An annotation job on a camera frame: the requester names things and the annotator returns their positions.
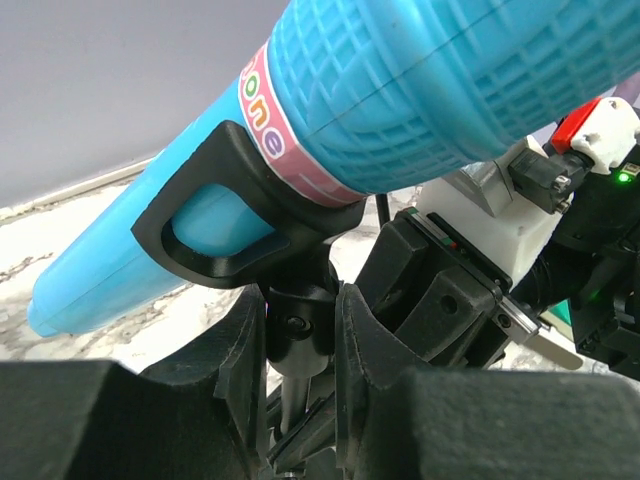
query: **black cable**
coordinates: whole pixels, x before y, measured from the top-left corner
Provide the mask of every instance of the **black cable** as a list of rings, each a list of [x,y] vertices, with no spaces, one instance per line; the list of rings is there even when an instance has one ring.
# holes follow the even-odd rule
[[[376,207],[378,209],[378,222],[380,228],[391,220],[391,212],[389,211],[389,199],[385,193],[376,195]]]

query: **textured blue grip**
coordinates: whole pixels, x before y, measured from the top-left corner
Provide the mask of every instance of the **textured blue grip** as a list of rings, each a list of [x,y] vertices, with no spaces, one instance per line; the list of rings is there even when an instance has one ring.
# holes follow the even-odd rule
[[[639,49],[638,0],[294,0],[269,58],[304,147],[377,193],[501,155]]]

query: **black plastic loop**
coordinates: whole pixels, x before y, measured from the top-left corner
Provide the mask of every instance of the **black plastic loop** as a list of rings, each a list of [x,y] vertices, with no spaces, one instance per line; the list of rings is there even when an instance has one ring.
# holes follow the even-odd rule
[[[211,257],[183,244],[172,217],[202,187],[235,192],[275,232],[227,257]],[[162,187],[131,231],[159,265],[189,282],[236,288],[256,282],[286,260],[358,226],[364,201],[333,209],[313,203],[280,180],[245,129],[222,122]]]

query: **red plastic part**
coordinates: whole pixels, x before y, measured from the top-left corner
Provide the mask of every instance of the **red plastic part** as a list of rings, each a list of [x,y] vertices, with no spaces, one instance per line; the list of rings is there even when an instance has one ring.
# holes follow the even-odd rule
[[[589,118],[598,103],[600,103],[600,98],[596,97],[567,115],[567,118],[564,119],[564,122],[551,137],[551,145],[558,153],[565,153],[571,148],[571,140],[576,136],[576,133],[584,125],[584,122]]]

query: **marble countertop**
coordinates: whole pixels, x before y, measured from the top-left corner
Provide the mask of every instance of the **marble countertop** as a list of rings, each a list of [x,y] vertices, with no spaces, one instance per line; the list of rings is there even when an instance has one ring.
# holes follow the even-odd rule
[[[98,332],[43,339],[26,323],[31,288],[38,275],[126,188],[113,185],[10,219],[0,226],[0,360],[115,359],[141,371],[189,342],[222,318],[239,290],[185,286]],[[392,215],[415,203],[419,187],[390,195]],[[369,202],[362,224],[340,238],[332,260],[341,279],[353,281],[366,261],[379,228]],[[498,365],[506,369],[558,370],[539,355],[511,346]],[[581,369],[606,373],[586,361]],[[277,375],[270,374],[270,386]]]

